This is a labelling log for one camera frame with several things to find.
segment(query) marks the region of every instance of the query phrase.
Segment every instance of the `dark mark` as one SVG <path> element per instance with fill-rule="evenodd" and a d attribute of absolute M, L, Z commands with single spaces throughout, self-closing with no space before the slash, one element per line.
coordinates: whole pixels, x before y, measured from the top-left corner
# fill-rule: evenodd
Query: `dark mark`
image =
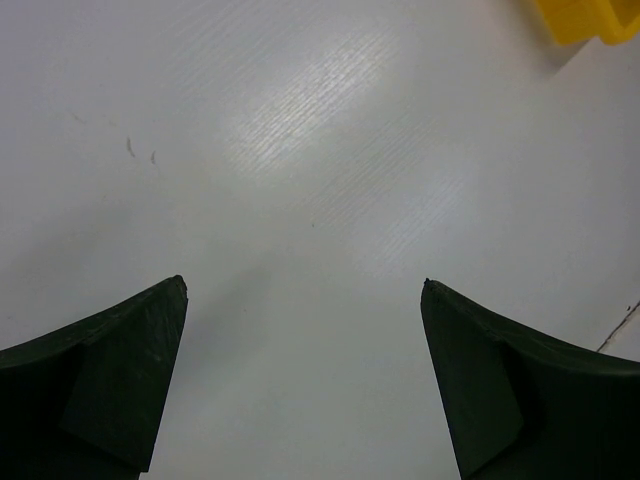
<path fill-rule="evenodd" d="M 127 152 L 129 152 L 131 158 L 136 158 L 136 154 L 133 153 L 133 148 L 131 148 L 131 137 L 127 137 Z"/>
<path fill-rule="evenodd" d="M 87 121 L 83 120 L 82 118 L 80 118 L 79 116 L 77 116 L 75 113 L 73 112 L 69 112 L 69 115 L 71 115 L 73 117 L 73 119 L 78 122 L 81 125 L 86 125 Z"/>

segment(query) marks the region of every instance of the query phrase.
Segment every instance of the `yellow plastic bin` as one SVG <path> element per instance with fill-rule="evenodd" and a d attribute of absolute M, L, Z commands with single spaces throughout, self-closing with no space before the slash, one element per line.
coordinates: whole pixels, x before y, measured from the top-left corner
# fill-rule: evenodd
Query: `yellow plastic bin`
<path fill-rule="evenodd" d="M 562 45 L 598 35 L 615 45 L 640 30 L 640 0 L 536 0 L 556 41 Z"/>

